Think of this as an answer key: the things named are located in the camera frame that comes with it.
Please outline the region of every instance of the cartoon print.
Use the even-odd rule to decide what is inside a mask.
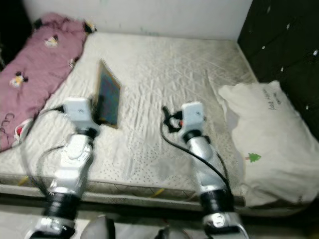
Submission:
[[[58,35],[54,35],[44,41],[47,47],[56,47],[58,45]]]
[[[84,23],[84,30],[85,30],[86,35],[97,31],[95,25],[93,23],[91,23],[91,22],[88,22],[88,21],[86,21]]]
[[[69,61],[69,66],[71,69],[73,69],[73,67],[75,66],[75,63],[79,60],[79,57],[75,57],[74,59],[71,59]]]
[[[10,80],[10,85],[18,88],[23,82],[28,82],[28,77],[24,77],[20,71],[15,74],[15,77]]]
[[[6,137],[7,142],[9,143],[10,135],[6,132],[6,127],[10,122],[15,118],[14,113],[7,113],[4,117],[4,120],[1,122],[0,132],[3,133],[4,137]]]
[[[251,163],[257,162],[259,159],[261,159],[261,156],[256,153],[248,153],[248,157],[246,157],[246,160],[249,160]]]

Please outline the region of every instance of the mattress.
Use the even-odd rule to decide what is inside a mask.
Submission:
[[[214,94],[221,85],[255,81],[237,43],[94,33],[46,107],[61,104],[68,96],[92,96],[100,59],[122,84],[119,128],[101,126],[85,201],[199,210],[193,196],[191,158],[165,143],[159,132],[162,106],[177,111],[189,101],[204,104],[205,134],[225,160],[234,194],[241,194],[238,185],[243,168],[234,157],[223,110]],[[43,151],[64,144],[73,132],[71,122],[58,113],[38,120],[26,142],[32,171]],[[169,138],[178,142],[177,135]],[[1,191],[39,196],[28,183],[17,186],[25,176],[19,153],[15,147],[0,154]],[[59,154],[54,151],[44,159],[43,176],[48,183]]]

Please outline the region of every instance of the pink blanket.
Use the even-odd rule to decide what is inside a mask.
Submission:
[[[84,22],[49,13],[37,23],[40,27],[0,73],[0,151],[26,135],[83,50]]]

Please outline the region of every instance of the cable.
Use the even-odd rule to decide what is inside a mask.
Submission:
[[[188,154],[190,154],[191,156],[197,158],[199,161],[201,161],[202,163],[204,163],[207,167],[209,167],[211,170],[213,170],[220,178],[221,180],[225,183],[226,187],[227,187],[227,190],[229,191],[229,193],[232,195],[231,193],[231,188],[229,186],[229,182],[228,180],[224,177],[224,175],[222,175],[214,166],[212,166],[210,163],[208,163],[205,159],[197,156],[196,154],[194,154],[193,152],[189,151],[187,148],[184,148],[184,147],[181,147],[179,146],[178,144],[175,144],[171,141],[169,141],[166,136],[164,135],[164,132],[163,132],[163,124],[164,122],[161,122],[160,124],[160,127],[159,127],[159,130],[160,130],[160,135],[162,136],[162,138],[170,145],[174,146],[175,148],[178,148]]]
[[[187,233],[185,230],[181,230],[182,233],[184,233],[185,236],[187,236],[188,239],[192,239],[192,237]]]
[[[155,198],[164,191],[165,191],[165,189],[161,188],[161,189],[157,190],[153,195],[149,196],[149,198]]]
[[[197,196],[197,193],[193,193],[193,195],[191,195],[189,198],[187,198],[186,200],[184,200],[185,202],[189,202],[191,201],[194,197]]]
[[[45,188],[46,190],[47,190],[47,188],[46,188],[45,183],[44,183],[43,178],[42,178],[42,167],[43,167],[43,165],[44,165],[44,160],[42,161],[42,159],[44,159],[44,157],[45,157],[46,154],[49,154],[49,153],[51,153],[52,151],[57,150],[57,149],[60,149],[60,148],[63,148],[63,147],[64,147],[64,145],[59,145],[59,146],[50,148],[50,149],[44,151],[44,152],[41,154],[41,156],[39,157],[39,159],[38,159],[37,164],[40,163],[40,165],[36,168],[36,169],[37,169],[37,170],[36,170],[36,175],[37,175],[37,177],[39,178],[39,182],[40,182],[41,186],[42,186],[43,188]]]
[[[46,113],[48,112],[52,112],[52,111],[59,111],[59,112],[64,112],[64,109],[63,109],[63,106],[60,105],[60,106],[57,106],[57,107],[54,107],[54,108],[50,108],[50,109],[45,109],[43,110],[42,112],[40,112],[40,114],[36,117],[36,120],[40,117],[42,117],[43,115],[45,115]],[[30,181],[34,184],[35,187],[37,187],[41,192],[42,194],[47,197],[48,196],[48,191],[46,189],[46,187],[44,187],[42,185],[42,183],[39,183],[32,175],[31,173],[31,170],[29,168],[29,164],[28,164],[28,160],[27,160],[27,157],[26,157],[26,154],[25,154],[26,150],[25,150],[25,140],[21,142],[21,145],[20,145],[20,155],[21,155],[21,163],[24,167],[24,170],[28,176],[28,178],[30,179]]]
[[[224,173],[225,173],[225,178],[227,179],[227,181],[229,183],[228,171],[227,171],[227,168],[226,168],[226,165],[225,165],[225,161],[223,160],[223,158],[220,156],[219,153],[217,153],[217,157],[218,157],[221,165],[223,166],[223,170],[224,170]]]
[[[246,230],[245,230],[245,228],[243,227],[243,225],[237,224],[237,227],[238,227],[239,230],[244,234],[245,238],[246,238],[246,239],[249,239],[249,235],[248,235],[248,233],[246,232]]]
[[[41,159],[44,158],[44,157],[46,156],[46,154],[49,154],[49,153],[50,153],[51,151],[53,151],[53,150],[62,148],[63,146],[64,146],[64,145],[57,146],[57,147],[53,147],[53,148],[50,148],[50,149],[44,151],[44,152],[41,154],[41,156],[39,157],[38,162],[39,162],[39,161],[41,162]],[[42,180],[42,178],[41,178],[41,177],[42,177],[42,175],[41,175],[42,166],[43,166],[43,163],[40,165],[40,169],[39,169],[39,171],[37,172],[37,176],[38,176],[38,178],[39,178],[39,180],[40,180],[40,184],[45,187],[45,184],[43,183],[43,180]],[[25,184],[25,183],[28,181],[28,179],[29,179],[29,177],[28,177],[28,176],[25,176],[24,178],[22,178],[22,179],[18,182],[17,185],[18,185],[18,186],[22,186],[23,184]]]

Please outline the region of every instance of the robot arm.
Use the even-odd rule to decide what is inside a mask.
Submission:
[[[64,112],[75,125],[62,149],[60,166],[48,188],[48,202],[34,230],[26,239],[69,239],[75,233],[78,205],[86,187],[88,170],[93,162],[93,140],[100,127],[92,119],[91,103],[85,98],[68,98]],[[104,230],[102,238],[112,239]]]
[[[192,102],[182,105],[182,111],[170,115],[166,107],[163,108],[164,124],[169,132],[178,132],[179,138],[187,145],[192,156],[193,176],[196,182],[196,192],[203,209],[203,226],[208,236],[225,234],[237,235],[237,238],[249,238],[241,220],[234,209],[233,195],[227,180],[207,167],[198,157],[211,166],[219,160],[216,149],[210,144],[208,136],[203,136],[205,121],[203,105]],[[179,127],[174,127],[170,119],[179,120]]]

